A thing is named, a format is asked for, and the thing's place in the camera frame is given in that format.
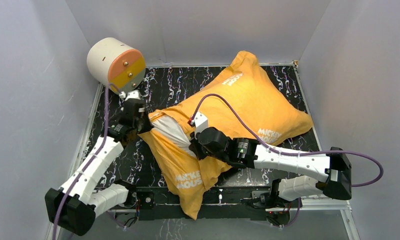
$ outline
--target gray floor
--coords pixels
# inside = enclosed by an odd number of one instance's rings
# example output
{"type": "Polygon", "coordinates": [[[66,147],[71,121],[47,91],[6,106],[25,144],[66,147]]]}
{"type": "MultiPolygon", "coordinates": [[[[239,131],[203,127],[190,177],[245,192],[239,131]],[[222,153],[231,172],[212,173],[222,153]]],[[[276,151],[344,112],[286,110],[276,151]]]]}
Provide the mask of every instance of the gray floor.
{"type": "MultiPolygon", "coordinates": [[[[68,239],[64,234],[60,239],[68,239]]],[[[248,219],[166,219],[140,221],[123,231],[107,215],[101,215],[91,230],[72,240],[347,240],[339,210],[300,212],[297,221],[283,230],[267,221],[248,219]]]]}

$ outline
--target white arm link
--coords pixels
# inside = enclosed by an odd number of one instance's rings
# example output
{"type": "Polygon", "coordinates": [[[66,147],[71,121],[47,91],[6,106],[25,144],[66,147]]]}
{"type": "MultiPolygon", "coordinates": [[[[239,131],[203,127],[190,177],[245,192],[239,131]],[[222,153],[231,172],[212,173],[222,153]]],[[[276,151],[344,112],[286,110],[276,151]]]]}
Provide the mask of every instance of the white arm link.
{"type": "Polygon", "coordinates": [[[61,188],[63,188],[62,192],[65,193],[69,189],[77,175],[79,173],[82,173],[82,176],[79,178],[78,182],[70,191],[69,196],[73,197],[76,194],[79,195],[79,200],[84,204],[87,204],[90,200],[94,188],[100,181],[100,178],[103,176],[107,168],[124,150],[124,147],[120,142],[115,142],[112,137],[107,136],[106,142],[101,151],[98,153],[97,157],[91,162],[91,164],[85,171],[82,171],[84,166],[88,163],[88,160],[99,149],[102,142],[103,137],[99,136],[94,148],[86,157],[86,160],[81,164],[81,166],[79,166],[76,172],[65,183],[63,183],[63,185],[60,186],[61,188]]]}
{"type": "Polygon", "coordinates": [[[278,197],[291,202],[300,197],[322,194],[322,190],[315,187],[317,182],[309,176],[282,179],[278,186],[278,197]]]}
{"type": "Polygon", "coordinates": [[[102,191],[93,193],[89,199],[88,205],[95,205],[95,217],[98,217],[114,206],[126,202],[128,193],[128,189],[124,186],[112,184],[102,191]]]}
{"type": "MultiPolygon", "coordinates": [[[[279,152],[286,153],[306,153],[305,151],[292,150],[282,147],[269,146],[279,152]]],[[[267,147],[257,145],[254,161],[255,169],[277,169],[290,173],[306,175],[320,182],[328,179],[325,169],[330,168],[330,157],[324,154],[314,156],[286,156],[275,152],[270,152],[267,147]]]]}

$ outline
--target yellow stripe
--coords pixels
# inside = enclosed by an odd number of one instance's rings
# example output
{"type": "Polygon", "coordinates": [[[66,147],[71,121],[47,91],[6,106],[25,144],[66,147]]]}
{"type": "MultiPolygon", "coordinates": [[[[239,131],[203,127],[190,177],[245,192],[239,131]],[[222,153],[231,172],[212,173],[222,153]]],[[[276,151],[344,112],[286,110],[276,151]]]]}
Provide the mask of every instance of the yellow stripe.
{"type": "Polygon", "coordinates": [[[133,78],[140,74],[140,72],[143,71],[145,68],[146,62],[144,61],[144,57],[140,57],[131,66],[129,66],[121,74],[119,74],[117,77],[113,78],[109,82],[115,84],[118,88],[123,88],[133,78]]]}

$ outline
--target white wall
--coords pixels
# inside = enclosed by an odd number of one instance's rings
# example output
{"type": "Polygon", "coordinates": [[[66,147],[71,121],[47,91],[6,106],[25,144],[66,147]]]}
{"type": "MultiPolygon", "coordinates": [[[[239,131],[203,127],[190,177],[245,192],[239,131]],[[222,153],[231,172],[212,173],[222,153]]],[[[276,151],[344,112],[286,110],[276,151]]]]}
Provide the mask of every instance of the white wall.
{"type": "Polygon", "coordinates": [[[90,45],[139,49],[148,66],[225,65],[240,50],[262,63],[300,59],[330,0],[66,0],[90,45]]]}
{"type": "Polygon", "coordinates": [[[0,239],[40,240],[98,86],[64,0],[0,0],[0,239]]]}
{"type": "MultiPolygon", "coordinates": [[[[376,157],[383,178],[353,190],[362,240],[400,240],[400,0],[332,0],[302,55],[300,78],[323,148],[376,157]]],[[[353,182],[374,178],[356,157],[353,182]]]]}

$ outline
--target black bracket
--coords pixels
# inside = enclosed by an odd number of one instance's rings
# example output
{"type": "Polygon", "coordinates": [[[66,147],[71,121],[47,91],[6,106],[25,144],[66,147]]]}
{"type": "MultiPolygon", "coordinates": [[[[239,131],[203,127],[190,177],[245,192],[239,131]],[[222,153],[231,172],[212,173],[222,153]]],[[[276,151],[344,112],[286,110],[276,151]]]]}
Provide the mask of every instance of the black bracket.
{"type": "MultiPolygon", "coordinates": [[[[114,182],[115,184],[119,184],[128,189],[128,196],[124,204],[126,206],[133,205],[136,201],[136,198],[133,196],[133,193],[136,192],[136,187],[133,184],[130,184],[123,180],[117,180],[114,182]]],[[[47,207],[48,220],[54,223],[57,211],[59,209],[59,204],[62,201],[65,194],[62,189],[55,190],[50,188],[48,192],[45,194],[45,206],[47,207]]],[[[144,192],[137,192],[137,198],[144,197],[144,201],[147,199],[147,195],[144,192]]],[[[150,203],[143,203],[141,200],[140,208],[152,208],[154,203],[154,198],[152,197],[154,194],[148,193],[148,197],[152,199],[150,203]]],[[[64,201],[63,208],[60,212],[60,216],[58,219],[58,225],[78,236],[82,236],[86,234],[94,224],[96,219],[96,212],[94,209],[95,205],[86,205],[85,203],[79,200],[79,195],[67,196],[64,201]]]]}
{"type": "Polygon", "coordinates": [[[153,209],[155,206],[155,194],[153,191],[149,190],[138,190],[136,192],[136,197],[139,200],[139,209],[147,210],[153,209]]]}
{"type": "Polygon", "coordinates": [[[234,168],[255,168],[254,160],[256,146],[259,142],[250,138],[234,138],[226,136],[215,127],[208,127],[194,136],[190,134],[189,149],[195,153],[198,160],[207,156],[219,159],[234,168]]]}
{"type": "Polygon", "coordinates": [[[115,142],[120,142],[123,147],[126,147],[135,141],[137,134],[150,131],[153,126],[148,113],[140,112],[140,109],[145,107],[145,102],[141,99],[130,98],[124,101],[120,111],[109,120],[107,136],[114,138],[115,142]]]}
{"type": "MultiPolygon", "coordinates": [[[[339,147],[331,147],[332,151],[343,150],[339,147]]],[[[326,182],[318,182],[316,187],[322,193],[332,199],[352,199],[352,164],[344,153],[330,153],[329,168],[325,169],[328,174],[326,182]]]]}
{"type": "MultiPolygon", "coordinates": [[[[65,194],[62,191],[50,188],[45,194],[48,220],[54,223],[59,204],[65,194]]],[[[95,206],[85,205],[78,195],[67,196],[63,209],[58,219],[58,225],[78,236],[82,236],[90,230],[96,219],[95,206]]]]}

